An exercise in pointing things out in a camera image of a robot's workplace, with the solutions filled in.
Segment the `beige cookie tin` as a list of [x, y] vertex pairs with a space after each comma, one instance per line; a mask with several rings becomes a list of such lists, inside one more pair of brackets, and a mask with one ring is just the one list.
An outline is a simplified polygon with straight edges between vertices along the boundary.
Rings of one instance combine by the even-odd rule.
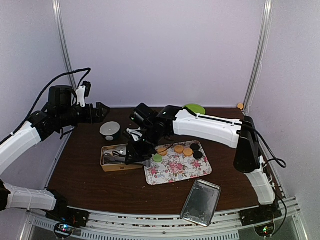
[[100, 166], [102, 167], [104, 172], [117, 172], [117, 171], [127, 171], [127, 170], [135, 170], [142, 169], [143, 165], [141, 164], [130, 164], [126, 165], [124, 162], [119, 162], [116, 159], [113, 160], [116, 156], [114, 156], [114, 152], [119, 153], [120, 155], [126, 155], [127, 144], [119, 144], [119, 145], [111, 145], [104, 146], [101, 149], [101, 157], [100, 157]]

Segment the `metal tongs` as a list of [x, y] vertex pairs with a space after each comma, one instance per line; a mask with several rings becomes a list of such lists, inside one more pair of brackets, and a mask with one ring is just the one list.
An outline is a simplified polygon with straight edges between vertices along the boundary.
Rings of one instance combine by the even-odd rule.
[[102, 163], [103, 165], [109, 164], [126, 164], [126, 165], [142, 165], [144, 167], [151, 167], [152, 161], [151, 160], [144, 160], [144, 161], [132, 161], [131, 158], [126, 160], [125, 155], [113, 155], [110, 152], [105, 152], [102, 155]]

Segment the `floral rectangular tray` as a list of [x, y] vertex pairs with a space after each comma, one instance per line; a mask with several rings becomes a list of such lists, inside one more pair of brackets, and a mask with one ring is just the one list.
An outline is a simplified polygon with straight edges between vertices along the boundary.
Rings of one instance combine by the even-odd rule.
[[[203, 154], [200, 160], [193, 157], [194, 151], [190, 148], [193, 143], [200, 145], [199, 151]], [[176, 145], [184, 146], [183, 153], [179, 154], [174, 151]], [[213, 171], [198, 140], [160, 145], [155, 148], [156, 151], [158, 148], [166, 148], [167, 155], [162, 155], [162, 162], [154, 162], [151, 158], [151, 166], [144, 168], [148, 185], [156, 186], [204, 177]]]

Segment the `silver metal tin lid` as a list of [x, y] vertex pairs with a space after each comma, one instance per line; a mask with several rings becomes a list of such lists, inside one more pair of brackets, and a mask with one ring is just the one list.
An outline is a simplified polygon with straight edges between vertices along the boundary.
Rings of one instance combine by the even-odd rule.
[[216, 212], [220, 195], [220, 186], [202, 179], [195, 180], [180, 213], [180, 218], [202, 227], [208, 227]]

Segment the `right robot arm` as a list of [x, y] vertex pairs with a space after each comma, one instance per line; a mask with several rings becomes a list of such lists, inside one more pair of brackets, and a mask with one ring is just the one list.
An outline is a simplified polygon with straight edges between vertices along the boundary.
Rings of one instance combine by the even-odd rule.
[[259, 206], [256, 216], [268, 220], [275, 212], [276, 194], [271, 177], [265, 171], [258, 133], [251, 117], [228, 119], [194, 113], [187, 107], [168, 105], [157, 112], [140, 103], [130, 115], [142, 130], [138, 139], [131, 139], [126, 148], [125, 164], [149, 160], [164, 137], [190, 136], [223, 144], [236, 150], [234, 168], [247, 176]]

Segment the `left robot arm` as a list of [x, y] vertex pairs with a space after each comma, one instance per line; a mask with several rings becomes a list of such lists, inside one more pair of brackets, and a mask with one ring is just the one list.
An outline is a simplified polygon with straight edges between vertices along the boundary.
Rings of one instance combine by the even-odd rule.
[[[32, 112], [17, 132], [1, 143], [0, 172], [4, 173], [21, 155], [53, 133], [65, 136], [65, 127], [103, 122], [111, 109], [101, 102], [95, 105], [86, 103], [90, 88], [89, 82], [77, 90], [67, 85], [50, 87], [43, 109]], [[61, 222], [67, 222], [72, 218], [72, 211], [66, 206], [66, 200], [53, 191], [17, 187], [3, 181], [0, 183], [1, 211], [10, 208], [40, 209], [52, 211]]]

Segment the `green cookie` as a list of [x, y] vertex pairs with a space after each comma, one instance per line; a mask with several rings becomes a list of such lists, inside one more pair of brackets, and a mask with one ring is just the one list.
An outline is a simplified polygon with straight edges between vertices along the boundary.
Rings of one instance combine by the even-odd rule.
[[155, 155], [152, 156], [152, 159], [153, 159], [154, 162], [160, 163], [160, 162], [162, 162], [163, 157], [160, 154], [155, 154]]

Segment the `tan biscuit cookie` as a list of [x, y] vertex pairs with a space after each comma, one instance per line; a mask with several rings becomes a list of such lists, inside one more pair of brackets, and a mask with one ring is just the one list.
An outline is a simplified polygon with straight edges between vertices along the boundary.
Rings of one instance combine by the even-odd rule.
[[183, 145], [175, 145], [175, 146], [174, 146], [174, 151], [175, 151], [176, 153], [178, 153], [178, 154], [183, 153], [184, 149], [185, 149], [185, 148], [184, 148]]
[[158, 148], [158, 149], [157, 149], [157, 153], [158, 153], [159, 155], [161, 155], [161, 156], [165, 156], [165, 155], [167, 155], [168, 150], [167, 150], [166, 148], [161, 147], [161, 148]]

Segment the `white and dark bowl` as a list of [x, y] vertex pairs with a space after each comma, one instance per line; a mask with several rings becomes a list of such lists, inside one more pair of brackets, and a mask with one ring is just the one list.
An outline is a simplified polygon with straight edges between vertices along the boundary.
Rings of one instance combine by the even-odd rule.
[[115, 121], [106, 122], [100, 127], [99, 133], [106, 141], [115, 141], [120, 138], [121, 125]]

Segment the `black sandwich cookie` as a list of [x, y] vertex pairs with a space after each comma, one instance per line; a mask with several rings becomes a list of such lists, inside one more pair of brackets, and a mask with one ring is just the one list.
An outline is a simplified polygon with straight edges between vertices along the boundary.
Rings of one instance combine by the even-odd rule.
[[200, 150], [200, 145], [198, 143], [192, 143], [190, 145], [190, 148], [194, 151], [194, 152], [197, 152]]
[[201, 151], [194, 151], [193, 158], [196, 160], [200, 160], [203, 157], [203, 153]]

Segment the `green plate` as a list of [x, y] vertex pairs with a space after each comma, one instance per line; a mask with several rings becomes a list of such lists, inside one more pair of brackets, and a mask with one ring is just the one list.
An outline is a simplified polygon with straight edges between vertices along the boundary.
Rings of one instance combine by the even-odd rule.
[[201, 114], [201, 115], [206, 114], [205, 108], [199, 104], [189, 103], [189, 104], [184, 105], [183, 108], [188, 108], [189, 110], [193, 111], [196, 114]]

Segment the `aluminium frame post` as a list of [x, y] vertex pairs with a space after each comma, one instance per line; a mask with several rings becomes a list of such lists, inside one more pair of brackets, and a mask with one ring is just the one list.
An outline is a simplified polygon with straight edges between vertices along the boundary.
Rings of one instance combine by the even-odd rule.
[[54, 14], [54, 18], [57, 26], [57, 32], [58, 32], [60, 47], [62, 51], [64, 66], [67, 72], [72, 72], [73, 68], [72, 68], [72, 63], [71, 63], [71, 59], [68, 51], [66, 34], [64, 30], [63, 16], [61, 11], [61, 1], [53, 0], [52, 6], [53, 6], [53, 14]]
[[243, 112], [245, 115], [248, 115], [250, 112], [250, 107], [253, 103], [254, 96], [256, 93], [256, 89], [258, 86], [261, 70], [262, 70], [262, 62], [265, 51], [267, 49], [271, 22], [272, 22], [272, 12], [273, 12], [273, 0], [265, 0], [264, 8], [260, 26], [260, 34], [258, 39], [258, 45], [256, 49], [256, 54], [254, 58], [254, 63], [249, 79], [249, 84], [247, 87], [246, 95], [244, 98], [244, 109]]

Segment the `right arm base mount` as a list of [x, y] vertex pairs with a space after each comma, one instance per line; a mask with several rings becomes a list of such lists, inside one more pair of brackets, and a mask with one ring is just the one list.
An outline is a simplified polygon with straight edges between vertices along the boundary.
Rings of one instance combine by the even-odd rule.
[[239, 212], [239, 218], [242, 226], [256, 225], [264, 222], [270, 222], [275, 218], [281, 217], [282, 211], [279, 205], [282, 199], [276, 195], [275, 201], [268, 205], [259, 205], [254, 208], [244, 209]]

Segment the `front aluminium rail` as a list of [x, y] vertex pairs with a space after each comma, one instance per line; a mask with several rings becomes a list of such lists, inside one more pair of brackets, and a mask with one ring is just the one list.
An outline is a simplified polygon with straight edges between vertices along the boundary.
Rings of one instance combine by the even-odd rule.
[[[273, 220], [275, 230], [270, 238], [260, 237], [258, 224], [244, 226], [239, 211], [217, 211], [211, 225], [203, 227], [180, 218], [179, 215], [143, 215], [89, 211], [85, 227], [75, 228], [66, 240], [311, 240], [297, 203], [287, 207], [287, 217]], [[58, 240], [54, 234], [56, 221], [45, 213], [33, 210], [26, 220], [18, 240]]]

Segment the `right aluminium frame post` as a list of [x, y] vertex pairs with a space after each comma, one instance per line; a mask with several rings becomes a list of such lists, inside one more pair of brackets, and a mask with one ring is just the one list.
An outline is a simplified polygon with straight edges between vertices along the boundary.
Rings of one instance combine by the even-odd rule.
[[244, 109], [243, 112], [245, 115], [248, 115], [250, 112], [250, 107], [253, 103], [254, 96], [256, 93], [256, 89], [258, 86], [261, 70], [262, 70], [262, 62], [265, 51], [267, 49], [271, 22], [272, 22], [272, 12], [273, 12], [273, 0], [265, 0], [264, 8], [260, 26], [260, 34], [258, 39], [258, 45], [256, 49], [256, 54], [254, 58], [254, 63], [249, 79], [249, 84], [247, 87], [246, 95], [244, 98]]

